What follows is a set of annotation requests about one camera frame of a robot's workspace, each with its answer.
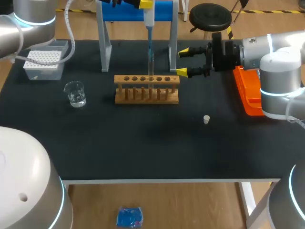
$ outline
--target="glass beaker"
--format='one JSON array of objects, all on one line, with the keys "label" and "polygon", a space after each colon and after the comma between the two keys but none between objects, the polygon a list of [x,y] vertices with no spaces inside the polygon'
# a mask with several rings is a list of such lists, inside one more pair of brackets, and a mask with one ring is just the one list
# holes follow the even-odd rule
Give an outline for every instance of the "glass beaker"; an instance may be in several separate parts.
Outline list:
[{"label": "glass beaker", "polygon": [[80,81],[72,81],[63,89],[67,93],[71,106],[75,108],[85,106],[87,100],[84,92],[84,85]]}]

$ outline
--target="water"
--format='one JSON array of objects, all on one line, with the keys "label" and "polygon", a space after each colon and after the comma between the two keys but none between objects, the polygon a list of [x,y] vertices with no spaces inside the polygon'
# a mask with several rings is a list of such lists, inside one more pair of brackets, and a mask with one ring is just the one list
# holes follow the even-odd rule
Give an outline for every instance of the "water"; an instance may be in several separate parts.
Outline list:
[{"label": "water", "polygon": [[87,99],[83,91],[76,91],[68,94],[70,104],[73,107],[79,108],[85,106]]}]

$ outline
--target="white cable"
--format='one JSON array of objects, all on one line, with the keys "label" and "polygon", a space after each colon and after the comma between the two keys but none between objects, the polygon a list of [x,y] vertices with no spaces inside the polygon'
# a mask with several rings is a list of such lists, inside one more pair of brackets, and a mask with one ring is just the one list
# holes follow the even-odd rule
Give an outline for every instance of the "white cable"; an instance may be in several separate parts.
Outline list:
[{"label": "white cable", "polygon": [[290,123],[295,123],[295,122],[296,122],[296,120],[290,120],[290,119],[289,119],[289,111],[290,111],[291,103],[292,103],[292,101],[293,101],[294,98],[295,98],[295,96],[291,96],[290,99],[289,99],[289,101],[288,101],[288,103],[287,103],[287,106],[286,106],[286,113],[285,113],[285,115],[286,115],[286,120],[287,120],[288,122],[290,122]]},{"label": "white cable", "polygon": [[292,96],[290,97],[288,103],[287,103],[287,107],[286,107],[286,120],[290,123],[298,123],[301,127],[303,127],[305,129],[305,124],[301,121],[301,120],[290,120],[289,119],[289,110],[290,110],[290,107],[291,107],[291,103],[292,101],[294,100],[295,96]]},{"label": "white cable", "polygon": [[68,0],[67,5],[65,7],[65,13],[64,13],[67,30],[68,30],[68,33],[69,33],[69,36],[70,36],[70,39],[71,39],[71,51],[70,51],[69,55],[66,58],[64,58],[64,59],[62,59],[60,61],[57,61],[57,62],[36,61],[36,60],[29,59],[29,58],[23,57],[23,56],[16,56],[15,58],[19,59],[19,60],[35,63],[35,64],[40,64],[40,65],[57,65],[57,64],[64,63],[67,60],[69,60],[73,56],[73,54],[75,52],[75,39],[74,39],[73,32],[72,32],[72,29],[71,29],[71,26],[70,26],[70,22],[69,22],[69,8],[70,8],[71,4],[73,3],[73,1],[74,0]]}]

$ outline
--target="black table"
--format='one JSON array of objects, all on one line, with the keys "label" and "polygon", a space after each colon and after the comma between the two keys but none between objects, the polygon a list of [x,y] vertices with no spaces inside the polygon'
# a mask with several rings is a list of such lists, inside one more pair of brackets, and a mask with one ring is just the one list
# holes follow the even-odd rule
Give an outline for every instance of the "black table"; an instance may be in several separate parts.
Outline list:
[{"label": "black table", "polygon": [[[171,74],[167,41],[154,50],[155,74]],[[99,52],[98,41],[78,41],[60,81],[30,81],[17,61],[0,94],[0,126],[38,139],[63,180],[276,179],[305,158],[304,129],[247,116],[232,72],[180,77],[179,105],[117,105],[113,76],[147,74],[147,42],[112,42],[109,73]],[[177,68],[203,62],[178,59]],[[83,108],[63,92],[71,80],[84,83]]]}]

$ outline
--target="small white cap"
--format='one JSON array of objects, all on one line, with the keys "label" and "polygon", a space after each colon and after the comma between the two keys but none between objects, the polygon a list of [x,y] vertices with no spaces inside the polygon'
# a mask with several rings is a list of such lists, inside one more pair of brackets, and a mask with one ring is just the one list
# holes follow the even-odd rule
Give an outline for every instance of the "small white cap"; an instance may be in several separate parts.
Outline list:
[{"label": "small white cap", "polygon": [[208,115],[203,116],[204,124],[208,124],[209,120],[210,120],[210,117]]}]

